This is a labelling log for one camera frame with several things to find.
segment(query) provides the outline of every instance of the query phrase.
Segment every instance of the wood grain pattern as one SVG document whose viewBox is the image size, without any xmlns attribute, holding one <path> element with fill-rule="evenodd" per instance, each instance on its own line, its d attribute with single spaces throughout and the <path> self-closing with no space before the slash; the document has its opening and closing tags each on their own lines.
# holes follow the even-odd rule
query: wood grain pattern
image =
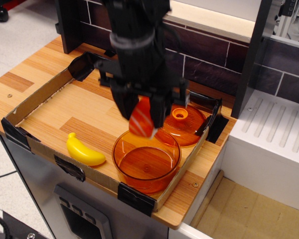
<svg viewBox="0 0 299 239">
<path fill-rule="evenodd" d="M 102 145 L 102 149 L 108 154 L 112 153 L 113 142 L 117 139 L 107 132 L 74 117 L 68 120 L 60 130 L 66 133 L 75 132 L 79 140 L 83 140 L 90 145 Z"/>
<path fill-rule="evenodd" d="M 184 216 L 194 200 L 194 195 L 196 195 L 199 190 L 199 185 L 202 185 L 203 181 L 204 178 L 186 171 L 175 187 L 174 193 L 169 196 L 164 206 Z"/>
<path fill-rule="evenodd" d="M 104 53 L 102 49 L 82 44 L 70 54 L 64 54 L 61 37 L 58 37 L 10 70 L 8 75 L 0 78 L 0 121 L 35 90 L 67 68 L 74 58 L 85 51 L 100 55 Z M 74 81 L 68 84 L 45 104 L 37 108 L 19 126 L 39 138 L 44 145 L 67 156 L 69 156 L 66 149 L 67 134 L 71 130 L 78 131 L 81 139 L 88 147 L 99 150 L 106 156 L 107 162 L 102 167 L 95 167 L 93 170 L 97 170 L 113 180 L 119 180 L 117 170 L 112 162 L 111 144 L 128 129 L 128 121 L 118 111 L 110 89 L 99 86 L 98 77 L 98 71 L 93 71 L 83 82 Z M 15 85 L 20 79 L 33 84 L 27 89 L 25 89 L 26 86 L 22 86 L 25 90 L 17 90 Z M 230 120 L 230 123 L 216 144 L 210 142 L 203 144 L 197 157 L 163 207 L 152 214 L 152 218 L 173 229 L 178 228 L 184 219 L 236 121 L 230 117 L 234 104 L 232 96 L 195 83 L 190 83 L 190 87 L 199 93 L 217 99 L 222 98 L 222 113 Z M 4 135 L 1 122 L 0 134 Z M 108 141 L 103 146 L 99 146 L 99 144 L 104 143 L 102 137 L 108 138 Z M 191 147 L 182 149 L 182 160 L 191 150 Z M 194 182 L 198 183 L 197 188 L 192 186 Z"/>
<path fill-rule="evenodd" d="M 0 83 L 5 84 L 17 91 L 24 92 L 34 83 L 28 81 L 20 76 L 17 76 L 11 72 L 7 72 L 0 78 Z"/>
</svg>

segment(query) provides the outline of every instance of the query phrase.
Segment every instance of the gray floor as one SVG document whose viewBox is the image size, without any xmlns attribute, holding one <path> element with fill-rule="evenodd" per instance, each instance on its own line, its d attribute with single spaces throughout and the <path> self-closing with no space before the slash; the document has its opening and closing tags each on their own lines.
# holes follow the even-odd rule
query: gray floor
<svg viewBox="0 0 299 239">
<path fill-rule="evenodd" d="M 0 23 L 0 76 L 56 38 L 54 0 L 27 0 Z M 0 175 L 15 168 L 0 143 Z M 17 173 L 0 178 L 0 209 L 52 238 Z"/>
</svg>

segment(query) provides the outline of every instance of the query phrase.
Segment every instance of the orange bowl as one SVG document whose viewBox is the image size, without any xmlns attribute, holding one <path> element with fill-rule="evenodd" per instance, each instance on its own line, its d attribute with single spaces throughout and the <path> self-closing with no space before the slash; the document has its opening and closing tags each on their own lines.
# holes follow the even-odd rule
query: orange bowl
<svg viewBox="0 0 299 239">
<path fill-rule="evenodd" d="M 156 136 L 168 139 L 168 144 Z M 153 139 L 127 131 L 115 142 L 112 157 L 120 180 L 144 193 L 164 190 L 178 171 L 181 148 L 174 136 L 159 129 Z"/>
</svg>

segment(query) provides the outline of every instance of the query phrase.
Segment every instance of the orange plastic lid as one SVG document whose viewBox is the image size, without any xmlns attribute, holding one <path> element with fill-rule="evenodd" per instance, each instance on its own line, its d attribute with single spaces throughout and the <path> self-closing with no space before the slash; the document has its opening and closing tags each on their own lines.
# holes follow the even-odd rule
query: orange plastic lid
<svg viewBox="0 0 299 239">
<path fill-rule="evenodd" d="M 202 124 L 207 123 L 206 117 L 196 108 L 173 105 L 171 114 L 166 117 L 163 129 L 171 133 L 180 146 L 190 146 L 197 143 L 200 136 L 195 135 Z M 159 135 L 156 137 L 161 141 L 166 139 Z"/>
</svg>

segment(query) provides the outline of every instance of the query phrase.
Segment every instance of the white wall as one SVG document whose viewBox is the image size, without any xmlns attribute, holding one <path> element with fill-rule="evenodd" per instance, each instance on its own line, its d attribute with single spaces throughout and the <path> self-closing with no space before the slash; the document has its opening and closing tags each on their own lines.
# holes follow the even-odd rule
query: white wall
<svg viewBox="0 0 299 239">
<path fill-rule="evenodd" d="M 256 21 L 261 0 L 175 0 L 231 16 Z"/>
</svg>

